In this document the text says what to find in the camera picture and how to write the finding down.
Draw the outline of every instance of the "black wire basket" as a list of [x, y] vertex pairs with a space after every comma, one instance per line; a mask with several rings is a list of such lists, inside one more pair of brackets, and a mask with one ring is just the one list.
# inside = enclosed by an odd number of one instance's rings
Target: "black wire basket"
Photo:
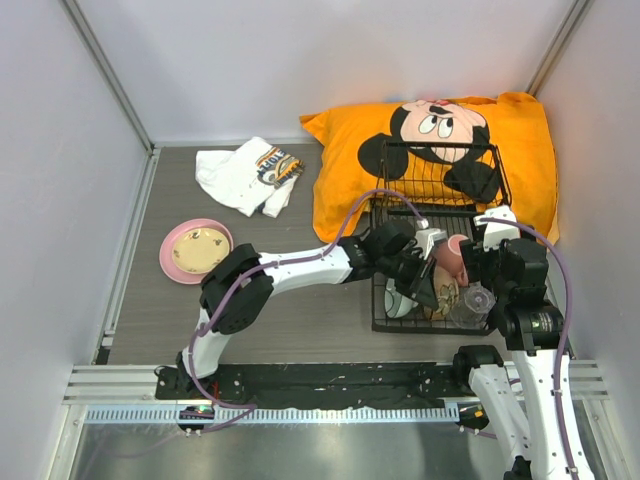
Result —
[[[444, 159], [442, 163], [430, 161], [434, 154], [435, 158]], [[480, 239], [484, 229], [474, 225], [473, 217], [487, 208], [511, 204], [511, 191], [495, 145], [389, 142], [381, 155], [378, 188], [406, 196], [431, 227], [441, 228], [449, 236], [462, 234]], [[378, 194], [370, 206], [372, 228], [391, 219], [405, 219], [416, 226], [411, 210], [393, 195]], [[372, 280], [374, 331], [488, 335], [493, 330], [486, 324], [474, 329], [459, 328], [442, 312], [435, 313], [421, 305], [403, 317], [391, 318], [385, 309], [387, 280], [382, 274], [374, 275]]]

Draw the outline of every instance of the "clear plastic cup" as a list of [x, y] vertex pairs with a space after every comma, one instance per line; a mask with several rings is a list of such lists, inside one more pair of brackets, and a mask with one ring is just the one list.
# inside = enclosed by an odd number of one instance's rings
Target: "clear plastic cup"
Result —
[[458, 328], [480, 328], [496, 298], [482, 285], [470, 286], [449, 312], [449, 320]]

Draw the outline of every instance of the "white towel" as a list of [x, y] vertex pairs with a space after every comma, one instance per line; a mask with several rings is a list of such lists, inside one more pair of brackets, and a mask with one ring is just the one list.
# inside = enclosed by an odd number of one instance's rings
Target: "white towel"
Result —
[[289, 203], [304, 165], [297, 158], [254, 137], [235, 152], [200, 151], [196, 181], [219, 203], [250, 217], [256, 210], [277, 217]]

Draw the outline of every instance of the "dish rack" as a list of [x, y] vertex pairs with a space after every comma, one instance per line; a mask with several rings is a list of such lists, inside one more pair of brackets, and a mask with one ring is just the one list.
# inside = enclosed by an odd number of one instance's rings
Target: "dish rack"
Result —
[[[496, 190], [493, 200], [488, 203], [478, 203], [463, 193], [469, 190], [482, 192], [483, 185], [479, 185], [477, 179], [469, 179], [470, 182], [474, 182], [473, 185], [465, 185], [464, 179], [458, 179], [455, 186], [459, 190], [449, 188], [447, 185], [451, 185], [451, 181], [447, 179], [446, 172], [451, 168], [451, 164], [425, 161], [411, 153], [409, 153], [407, 170], [402, 178], [394, 180], [389, 177], [389, 163], [405, 155], [404, 153], [399, 154], [399, 152], [419, 152], [422, 148], [430, 148], [434, 151], [439, 149], [437, 151], [442, 158], [453, 158], [447, 155], [456, 155], [456, 152], [447, 152], [446, 149], [465, 149], [464, 152], [473, 152], [477, 158], [475, 161], [489, 166], [493, 172], [489, 176], [485, 175], [486, 179], [483, 180], [486, 181], [487, 188], [490, 188], [491, 191]], [[391, 165], [391, 167], [397, 172], [397, 166]], [[405, 195], [416, 206], [420, 214], [429, 220], [431, 227], [441, 228], [449, 236], [459, 233], [474, 240], [481, 239], [484, 233], [484, 227], [474, 225], [474, 216], [486, 208], [511, 204], [511, 191], [504, 174], [500, 152], [497, 146], [487, 144], [389, 142], [382, 149], [378, 188], [386, 188]], [[395, 196], [379, 194], [371, 199], [370, 207], [371, 228], [391, 219], [405, 219], [414, 227], [416, 226], [416, 218], [411, 210]], [[446, 317], [442, 320], [433, 320], [420, 305], [404, 317], [390, 318], [385, 312], [384, 305], [386, 284], [387, 278], [384, 275], [374, 275], [371, 296], [371, 328], [376, 332], [488, 335], [494, 330], [486, 323], [471, 329], [459, 328]]]

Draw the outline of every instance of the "white wall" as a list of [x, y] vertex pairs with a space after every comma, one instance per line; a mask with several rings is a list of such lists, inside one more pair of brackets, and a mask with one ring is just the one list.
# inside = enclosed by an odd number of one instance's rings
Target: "white wall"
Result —
[[0, 45], [0, 477], [34, 480], [91, 360], [144, 152], [58, 2], [3, 2]]
[[[597, 359], [629, 446], [640, 444], [638, 17], [637, 0], [593, 2], [540, 94], [559, 164], [560, 246], [575, 281], [571, 338]], [[627, 458], [636, 472], [637, 458]]]
[[81, 0], [155, 141], [304, 135], [389, 97], [522, 90], [569, 1]]

